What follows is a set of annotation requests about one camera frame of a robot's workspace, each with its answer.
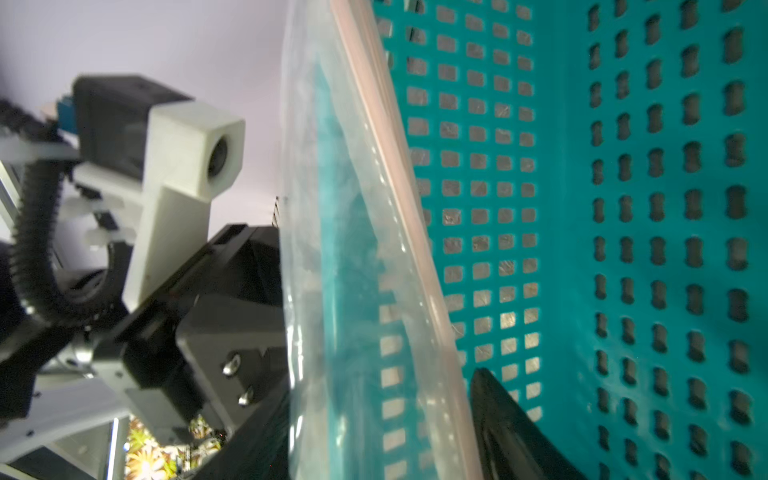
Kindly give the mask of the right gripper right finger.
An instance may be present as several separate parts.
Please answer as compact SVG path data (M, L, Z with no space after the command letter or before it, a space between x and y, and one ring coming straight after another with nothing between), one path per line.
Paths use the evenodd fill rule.
M475 370L470 405L485 479L582 479L486 368Z

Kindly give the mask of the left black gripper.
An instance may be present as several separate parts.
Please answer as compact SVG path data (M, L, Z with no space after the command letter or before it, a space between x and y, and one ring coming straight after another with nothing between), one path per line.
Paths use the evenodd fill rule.
M287 389L279 233L230 225L134 312L92 327L24 320L1 343L1 419L32 412L42 373L92 374L162 444L202 418L229 437Z

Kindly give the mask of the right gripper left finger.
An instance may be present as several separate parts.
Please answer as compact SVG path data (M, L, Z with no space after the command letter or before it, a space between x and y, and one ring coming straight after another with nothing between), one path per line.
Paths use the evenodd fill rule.
M192 479L289 479L290 384L284 377Z

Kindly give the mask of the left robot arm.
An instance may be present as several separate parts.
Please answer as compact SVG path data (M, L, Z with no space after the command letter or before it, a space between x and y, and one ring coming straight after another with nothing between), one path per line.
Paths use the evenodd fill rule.
M228 439L214 475L263 476L288 449L289 386L278 231L208 233L212 201L238 176L245 123L194 100L84 100L79 149L9 102L1 124L29 141L10 253L20 305L43 336L11 357L34 366L94 328L96 373L159 441L187 442L202 416ZM49 257L72 180L105 237L95 286L62 288Z

